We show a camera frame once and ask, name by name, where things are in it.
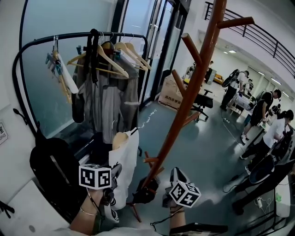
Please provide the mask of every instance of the black chair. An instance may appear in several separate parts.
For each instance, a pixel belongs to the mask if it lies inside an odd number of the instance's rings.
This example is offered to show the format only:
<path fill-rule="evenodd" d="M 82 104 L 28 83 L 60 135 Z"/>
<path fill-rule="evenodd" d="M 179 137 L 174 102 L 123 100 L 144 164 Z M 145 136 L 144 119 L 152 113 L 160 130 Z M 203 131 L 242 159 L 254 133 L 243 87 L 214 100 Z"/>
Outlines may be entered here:
<path fill-rule="evenodd" d="M 193 105 L 192 109 L 190 109 L 191 111 L 197 111 L 203 114 L 204 116 L 206 116 L 205 120 L 208 120 L 209 117 L 207 114 L 203 112 L 204 108 L 205 107 L 213 108 L 213 99 L 206 96 L 208 93 L 212 93 L 212 92 L 205 89 L 204 95 L 198 94 L 194 102 L 194 104 L 197 104 L 198 106 Z"/>

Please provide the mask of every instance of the black hair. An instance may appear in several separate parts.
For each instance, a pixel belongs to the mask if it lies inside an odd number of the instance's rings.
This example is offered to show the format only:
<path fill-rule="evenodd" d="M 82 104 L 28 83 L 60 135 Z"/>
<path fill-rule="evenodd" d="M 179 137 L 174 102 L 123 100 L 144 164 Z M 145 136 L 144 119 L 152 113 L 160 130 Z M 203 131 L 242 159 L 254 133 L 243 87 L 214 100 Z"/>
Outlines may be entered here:
<path fill-rule="evenodd" d="M 281 96 L 282 96 L 281 90 L 276 89 L 274 92 L 277 93 L 278 98 L 281 98 Z"/>
<path fill-rule="evenodd" d="M 277 115 L 277 119 L 282 119 L 282 118 L 289 118 L 290 120 L 293 120 L 294 113 L 291 110 L 283 111 L 281 114 Z"/>

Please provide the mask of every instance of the wooden hanger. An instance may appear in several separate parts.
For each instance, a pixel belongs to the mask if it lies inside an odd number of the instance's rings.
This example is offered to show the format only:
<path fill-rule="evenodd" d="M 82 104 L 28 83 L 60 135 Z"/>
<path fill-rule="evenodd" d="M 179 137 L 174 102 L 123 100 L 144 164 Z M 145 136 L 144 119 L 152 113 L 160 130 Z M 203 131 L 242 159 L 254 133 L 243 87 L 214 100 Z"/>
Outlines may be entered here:
<path fill-rule="evenodd" d="M 125 45 L 136 56 L 136 58 L 139 59 L 149 70 L 152 69 L 151 66 L 146 62 L 146 60 L 143 59 L 140 55 L 138 55 L 132 43 L 126 42 Z"/>
<path fill-rule="evenodd" d="M 115 71 L 109 71 L 109 70 L 104 70 L 104 69 L 101 69 L 101 68 L 96 68 L 96 70 L 98 71 L 104 71 L 104 72 L 108 72 L 108 73 L 112 73 L 112 74 L 117 74 L 117 75 L 124 75 L 125 77 L 129 78 L 129 75 L 128 73 L 121 67 L 119 66 L 117 63 L 115 63 L 114 61 L 112 61 L 106 54 L 105 52 L 103 51 L 103 48 L 101 47 L 101 45 L 98 45 L 97 47 L 97 52 L 100 56 L 102 56 L 106 61 L 108 61 L 108 63 L 110 63 L 113 67 L 115 67 L 119 72 L 115 72 Z M 76 56 L 74 57 L 73 59 L 69 60 L 67 65 L 76 65 L 76 66 L 79 66 L 79 67 L 83 67 L 83 65 L 79 65 L 79 64 L 76 64 L 76 63 L 73 63 L 74 61 L 77 61 L 83 57 L 86 56 L 86 53 L 83 53 L 79 56 Z"/>
<path fill-rule="evenodd" d="M 133 59 L 141 68 L 140 70 L 148 71 L 147 67 L 145 67 L 136 57 L 135 55 L 127 48 L 127 46 L 122 42 L 117 42 L 115 44 L 116 49 L 121 49 L 125 52 L 131 59 Z"/>

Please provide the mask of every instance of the ceiling light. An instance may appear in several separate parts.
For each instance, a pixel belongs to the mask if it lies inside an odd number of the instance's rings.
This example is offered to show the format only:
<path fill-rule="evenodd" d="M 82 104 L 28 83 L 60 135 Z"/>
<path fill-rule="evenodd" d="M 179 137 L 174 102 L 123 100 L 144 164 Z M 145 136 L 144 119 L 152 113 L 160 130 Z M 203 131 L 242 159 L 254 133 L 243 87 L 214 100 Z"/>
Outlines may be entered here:
<path fill-rule="evenodd" d="M 279 81 L 276 81 L 275 79 L 273 79 L 273 78 L 271 78 L 274 82 L 276 82 L 276 83 L 278 83 L 278 84 L 280 84 L 280 85 L 282 85 Z"/>
<path fill-rule="evenodd" d="M 283 94 L 285 94 L 287 97 L 289 97 L 289 95 L 287 95 L 284 91 L 283 91 Z"/>

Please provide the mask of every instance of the cardboard box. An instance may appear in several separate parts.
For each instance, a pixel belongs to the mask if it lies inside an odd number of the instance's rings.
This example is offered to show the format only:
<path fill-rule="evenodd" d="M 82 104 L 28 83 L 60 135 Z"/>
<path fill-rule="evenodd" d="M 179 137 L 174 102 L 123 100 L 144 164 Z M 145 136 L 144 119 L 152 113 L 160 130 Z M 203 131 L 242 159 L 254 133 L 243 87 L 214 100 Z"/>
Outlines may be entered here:
<path fill-rule="evenodd" d="M 165 107 L 177 111 L 180 107 L 182 99 L 183 97 L 181 96 L 173 76 L 167 76 L 164 79 L 158 102 Z"/>

